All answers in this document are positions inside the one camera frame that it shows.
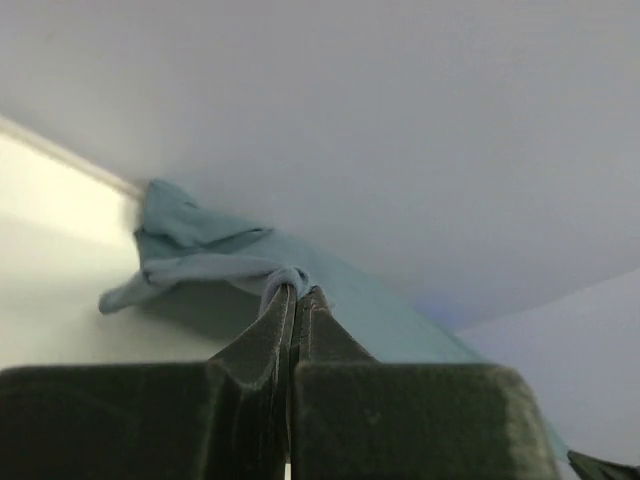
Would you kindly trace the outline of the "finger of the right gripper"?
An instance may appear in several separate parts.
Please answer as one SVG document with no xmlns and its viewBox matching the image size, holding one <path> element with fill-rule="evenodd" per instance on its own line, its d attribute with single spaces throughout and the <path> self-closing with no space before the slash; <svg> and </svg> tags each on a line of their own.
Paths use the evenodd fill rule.
<svg viewBox="0 0 640 480">
<path fill-rule="evenodd" d="M 567 452 L 569 465 L 581 480 L 639 480 L 638 466 L 605 461 L 580 452 Z"/>
</svg>

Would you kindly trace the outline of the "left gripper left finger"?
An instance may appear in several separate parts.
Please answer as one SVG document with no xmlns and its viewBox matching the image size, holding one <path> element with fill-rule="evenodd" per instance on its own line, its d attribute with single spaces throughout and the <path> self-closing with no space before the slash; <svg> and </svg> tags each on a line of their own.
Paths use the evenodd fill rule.
<svg viewBox="0 0 640 480">
<path fill-rule="evenodd" d="M 209 360 L 1 374 L 5 479 L 280 479 L 296 294 Z"/>
</svg>

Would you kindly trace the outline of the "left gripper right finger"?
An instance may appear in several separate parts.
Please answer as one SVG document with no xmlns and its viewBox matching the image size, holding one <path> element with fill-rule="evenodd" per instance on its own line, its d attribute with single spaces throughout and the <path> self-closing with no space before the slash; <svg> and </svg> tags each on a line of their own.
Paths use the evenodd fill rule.
<svg viewBox="0 0 640 480">
<path fill-rule="evenodd" d="M 298 304 L 292 346 L 295 479 L 555 479 L 534 395 L 495 364 L 375 360 L 319 289 Z"/>
</svg>

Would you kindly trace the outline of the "grey-blue t shirt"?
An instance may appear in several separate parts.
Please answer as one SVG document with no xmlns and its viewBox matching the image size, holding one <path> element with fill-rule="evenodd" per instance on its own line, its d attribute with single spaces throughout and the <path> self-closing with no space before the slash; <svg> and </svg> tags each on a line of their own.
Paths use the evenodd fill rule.
<svg viewBox="0 0 640 480">
<path fill-rule="evenodd" d="M 313 289 L 321 290 L 334 319 L 379 362 L 491 364 L 356 268 L 273 230 L 204 209 L 169 183 L 153 181 L 148 186 L 135 240 L 139 269 L 102 295 L 99 308 L 104 314 L 151 302 L 181 287 L 208 293 L 224 283 L 259 299 L 258 319 L 280 288 L 294 289 L 285 405 L 290 460 L 295 317 L 298 304 Z M 567 446 L 541 418 L 557 463 L 566 457 Z"/>
</svg>

